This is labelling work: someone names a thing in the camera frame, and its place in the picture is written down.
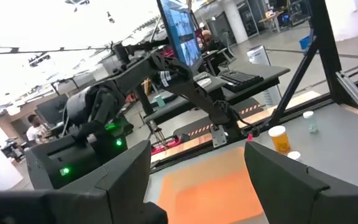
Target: gray table surface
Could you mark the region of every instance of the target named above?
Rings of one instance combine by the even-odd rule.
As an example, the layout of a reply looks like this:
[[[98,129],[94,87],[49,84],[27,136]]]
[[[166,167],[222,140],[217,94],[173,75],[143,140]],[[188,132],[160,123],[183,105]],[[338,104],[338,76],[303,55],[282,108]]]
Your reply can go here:
[[[303,117],[284,124],[292,149],[301,153],[302,163],[358,186],[358,115],[338,105],[325,106],[314,113],[317,134],[309,133],[308,122]],[[267,132],[254,141],[273,149]],[[245,141],[235,142],[152,174],[145,201],[157,203],[165,175],[244,144]]]
[[[251,63],[244,63],[240,66],[232,68],[232,70],[238,71],[238,72],[243,72],[243,73],[246,73],[249,75],[258,75],[258,76],[261,76],[264,78],[264,80],[265,80],[264,82],[260,82],[256,85],[254,85],[252,87],[252,89],[257,88],[258,86],[262,85],[263,83],[273,80],[275,78],[278,78],[281,75],[284,75],[290,71],[289,68],[268,66],[268,65],[256,65],[256,64],[251,64]],[[212,75],[210,77],[213,82],[212,82],[212,84],[205,87],[206,91],[211,92],[217,88],[224,86],[224,84],[225,84],[224,80],[222,80],[220,78],[213,77]],[[244,93],[250,91],[251,88],[245,89],[245,90],[237,92],[237,93],[234,93],[226,88],[222,88],[222,90],[223,90],[223,93],[224,93],[224,96],[226,97],[226,99],[231,100],[235,97],[241,96]],[[158,118],[161,115],[164,115],[170,111],[175,110],[176,108],[184,105],[185,103],[188,103],[188,100],[178,96],[175,100],[167,103],[164,107],[154,108],[155,112],[153,114],[145,117],[144,121],[149,122],[155,118]]]
[[[212,75],[209,76],[209,78],[211,79],[211,84],[209,84],[208,86],[204,87],[204,89],[207,92],[212,92],[214,90],[217,90],[218,88],[221,88],[222,86],[224,86],[225,82],[219,78],[213,77]],[[181,96],[178,96],[176,99],[174,99],[173,101],[166,103],[164,107],[156,107],[154,108],[155,112],[152,113],[149,116],[146,116],[144,118],[145,122],[149,122],[154,120],[155,118],[158,118],[159,116],[166,114],[170,111],[173,111],[179,107],[181,107],[182,105],[188,103],[188,100],[184,99]]]

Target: white bottle cap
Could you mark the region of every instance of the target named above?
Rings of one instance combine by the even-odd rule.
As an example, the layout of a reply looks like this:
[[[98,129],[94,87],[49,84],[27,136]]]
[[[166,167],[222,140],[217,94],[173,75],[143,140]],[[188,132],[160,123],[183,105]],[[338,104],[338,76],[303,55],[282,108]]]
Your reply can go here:
[[[310,118],[314,115],[314,112],[313,111],[306,111],[303,113],[303,117],[304,118]]]
[[[285,127],[281,126],[281,125],[274,126],[274,127],[270,128],[268,131],[268,135],[270,137],[279,137],[284,133],[285,133]]]
[[[301,157],[300,152],[298,151],[292,151],[287,154],[287,157],[290,159],[293,159],[295,161],[299,161],[299,158]]]

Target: computer monitor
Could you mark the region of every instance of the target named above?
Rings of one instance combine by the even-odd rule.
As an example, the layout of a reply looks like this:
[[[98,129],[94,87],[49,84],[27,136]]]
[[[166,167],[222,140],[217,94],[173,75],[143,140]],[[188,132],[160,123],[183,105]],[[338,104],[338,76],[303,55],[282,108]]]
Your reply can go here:
[[[175,56],[196,73],[203,63],[188,6],[178,0],[157,0]]]
[[[45,118],[48,124],[57,124],[63,121],[63,110],[67,103],[66,94],[56,96],[48,101],[37,105],[37,111]]]

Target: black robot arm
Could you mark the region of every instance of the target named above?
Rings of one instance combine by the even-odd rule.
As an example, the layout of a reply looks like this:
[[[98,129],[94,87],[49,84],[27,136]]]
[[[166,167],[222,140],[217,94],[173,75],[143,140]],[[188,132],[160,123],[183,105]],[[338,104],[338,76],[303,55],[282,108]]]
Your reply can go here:
[[[151,78],[164,90],[190,100],[232,137],[241,134],[237,118],[221,105],[214,104],[208,93],[193,81],[193,74],[186,64],[156,53],[151,53],[119,76],[103,80],[70,97],[66,107],[70,122],[81,127],[86,125],[80,129],[81,136],[91,134],[95,128],[104,126],[117,116],[125,104],[126,95],[146,78]]]

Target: workstation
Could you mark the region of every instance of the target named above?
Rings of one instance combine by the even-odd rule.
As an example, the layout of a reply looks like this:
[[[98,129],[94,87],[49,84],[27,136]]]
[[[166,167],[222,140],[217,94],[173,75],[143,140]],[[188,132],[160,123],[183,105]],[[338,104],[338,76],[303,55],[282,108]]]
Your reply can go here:
[[[10,207],[9,213],[28,222],[45,215],[78,223],[95,218],[100,223],[358,223],[358,210],[352,209],[358,207],[358,82],[342,71],[328,12],[322,10],[324,1],[311,3],[312,12],[318,12],[312,13],[312,38],[278,105],[242,118],[245,110],[232,110],[231,100],[241,102],[274,87],[289,68],[232,68],[264,78],[234,93],[224,88],[219,75],[208,75],[211,83],[203,86],[185,62],[151,53],[118,77],[70,97],[69,116],[63,122],[70,119],[80,132],[27,151],[36,191],[0,192],[0,203],[21,206],[13,212]],[[321,59],[329,93],[294,96],[314,56]],[[146,76],[136,67],[156,72],[147,75],[207,112],[207,133],[152,156],[150,141],[126,149],[125,137],[114,127],[128,89],[136,89]],[[167,71],[175,82],[165,76]],[[158,109],[169,108],[170,103]],[[109,134],[99,135],[105,128]],[[281,132],[274,134],[277,128]],[[86,138],[94,133],[96,140]],[[23,198],[40,209],[25,216]],[[74,201],[80,214],[68,211]],[[121,206],[128,202],[134,206]]]

